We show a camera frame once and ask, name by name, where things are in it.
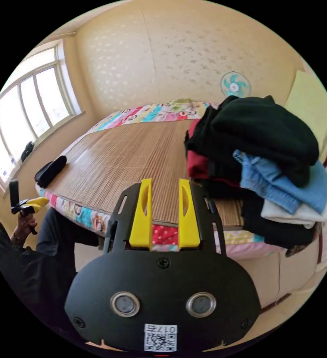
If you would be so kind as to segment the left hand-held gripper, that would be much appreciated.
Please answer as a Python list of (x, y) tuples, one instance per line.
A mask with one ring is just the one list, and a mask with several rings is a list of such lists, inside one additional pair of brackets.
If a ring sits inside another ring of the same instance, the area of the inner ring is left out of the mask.
[(22, 200), (17, 203), (11, 201), (11, 213), (28, 216), (29, 214), (39, 212), (41, 207), (46, 206), (49, 201), (47, 197), (37, 197), (30, 200)]

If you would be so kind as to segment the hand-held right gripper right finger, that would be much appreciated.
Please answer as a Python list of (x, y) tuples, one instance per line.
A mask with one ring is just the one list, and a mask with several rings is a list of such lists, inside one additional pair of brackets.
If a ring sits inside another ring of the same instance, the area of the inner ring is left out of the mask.
[(200, 236), (190, 182), (179, 179), (178, 248), (196, 249), (199, 245)]

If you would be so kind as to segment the person's left hand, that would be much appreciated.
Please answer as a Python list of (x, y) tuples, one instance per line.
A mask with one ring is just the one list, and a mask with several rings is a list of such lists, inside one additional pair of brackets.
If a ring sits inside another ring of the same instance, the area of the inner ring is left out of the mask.
[(18, 214), (17, 226), (10, 238), (14, 246), (23, 247), (27, 237), (37, 226), (37, 221), (33, 214), (25, 215), (23, 212)]

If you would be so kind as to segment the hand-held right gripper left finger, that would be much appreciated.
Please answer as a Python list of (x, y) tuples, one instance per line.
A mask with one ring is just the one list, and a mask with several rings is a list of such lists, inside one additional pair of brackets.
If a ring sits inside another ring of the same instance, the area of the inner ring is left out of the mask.
[(152, 179), (143, 179), (138, 191), (129, 244), (133, 249), (152, 250)]

